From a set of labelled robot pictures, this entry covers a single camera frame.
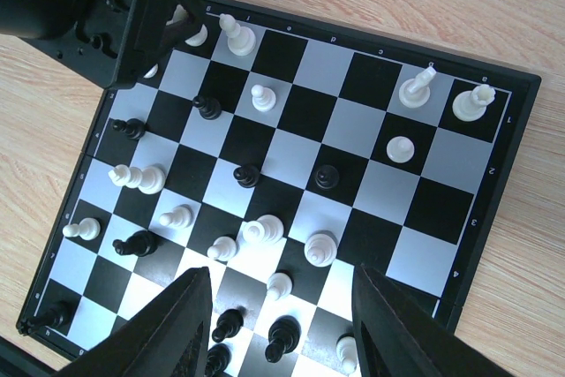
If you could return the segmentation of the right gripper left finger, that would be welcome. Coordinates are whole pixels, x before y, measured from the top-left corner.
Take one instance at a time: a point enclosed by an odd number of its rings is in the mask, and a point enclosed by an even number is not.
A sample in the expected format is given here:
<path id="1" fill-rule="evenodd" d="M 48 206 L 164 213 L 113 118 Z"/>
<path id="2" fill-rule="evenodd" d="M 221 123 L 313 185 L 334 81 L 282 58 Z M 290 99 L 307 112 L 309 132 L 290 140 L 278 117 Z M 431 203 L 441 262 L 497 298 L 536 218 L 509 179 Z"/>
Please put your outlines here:
<path id="1" fill-rule="evenodd" d="M 209 269 L 190 268 L 58 376 L 202 376 L 212 312 Z"/>

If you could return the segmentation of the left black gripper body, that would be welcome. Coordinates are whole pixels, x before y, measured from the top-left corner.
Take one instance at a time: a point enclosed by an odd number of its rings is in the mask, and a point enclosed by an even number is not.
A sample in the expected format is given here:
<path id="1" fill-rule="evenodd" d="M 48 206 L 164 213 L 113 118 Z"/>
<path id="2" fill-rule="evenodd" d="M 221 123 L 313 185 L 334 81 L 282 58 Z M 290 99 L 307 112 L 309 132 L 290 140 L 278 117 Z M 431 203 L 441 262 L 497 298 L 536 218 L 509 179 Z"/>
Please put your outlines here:
<path id="1" fill-rule="evenodd" d="M 1 32 L 101 88 L 129 88 L 174 45 L 170 0 L 1 0 Z"/>

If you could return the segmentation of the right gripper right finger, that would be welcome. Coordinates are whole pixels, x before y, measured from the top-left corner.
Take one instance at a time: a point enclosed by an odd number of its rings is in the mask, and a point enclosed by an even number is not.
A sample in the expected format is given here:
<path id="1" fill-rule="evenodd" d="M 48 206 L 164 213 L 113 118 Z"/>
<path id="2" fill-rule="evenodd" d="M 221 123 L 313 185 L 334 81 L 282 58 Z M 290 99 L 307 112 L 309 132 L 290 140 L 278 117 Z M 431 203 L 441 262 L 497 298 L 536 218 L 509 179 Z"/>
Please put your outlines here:
<path id="1" fill-rule="evenodd" d="M 354 267 L 352 318 L 363 376 L 509 376 L 450 334 L 390 279 Z"/>

